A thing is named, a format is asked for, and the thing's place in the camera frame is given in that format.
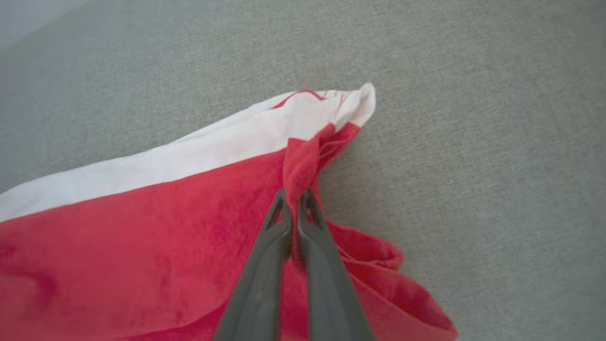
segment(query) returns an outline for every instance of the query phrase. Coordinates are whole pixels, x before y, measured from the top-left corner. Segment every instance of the red and white cloth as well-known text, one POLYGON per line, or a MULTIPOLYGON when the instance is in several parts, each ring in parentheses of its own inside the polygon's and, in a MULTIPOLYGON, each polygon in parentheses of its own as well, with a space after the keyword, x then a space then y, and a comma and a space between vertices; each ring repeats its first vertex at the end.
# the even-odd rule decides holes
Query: red and white cloth
MULTIPOLYGON (((208 340, 276 191, 320 170, 375 109, 371 84, 257 103, 172 143, 0 195, 0 339, 208 340)), ((377 340, 453 340, 394 246, 329 222, 377 340)), ((307 338, 305 274, 284 272, 281 340, 307 338)))

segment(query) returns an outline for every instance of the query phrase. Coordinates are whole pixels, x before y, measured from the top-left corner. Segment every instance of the white stripe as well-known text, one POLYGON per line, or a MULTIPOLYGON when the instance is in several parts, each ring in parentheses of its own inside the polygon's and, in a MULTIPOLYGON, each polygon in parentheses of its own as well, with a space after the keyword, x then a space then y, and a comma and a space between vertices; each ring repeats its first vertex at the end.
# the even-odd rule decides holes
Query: white stripe
POLYGON ((285 148, 289 138, 308 140, 328 123, 337 129, 347 122, 362 126, 375 109, 372 84, 352 92, 333 92, 323 101, 300 93, 272 109, 290 94, 257 103, 164 146, 20 184, 0 194, 0 221, 175 181, 275 152, 285 148))

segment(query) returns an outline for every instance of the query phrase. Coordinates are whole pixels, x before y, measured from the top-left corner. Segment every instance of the gray fabric surface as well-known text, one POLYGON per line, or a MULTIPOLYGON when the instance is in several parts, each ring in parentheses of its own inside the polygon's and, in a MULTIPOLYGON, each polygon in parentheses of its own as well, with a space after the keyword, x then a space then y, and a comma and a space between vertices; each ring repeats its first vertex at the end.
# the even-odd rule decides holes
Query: gray fabric surface
POLYGON ((602 0, 93 1, 0 55, 0 191, 366 81, 327 215, 400 246, 460 340, 603 340, 602 0))

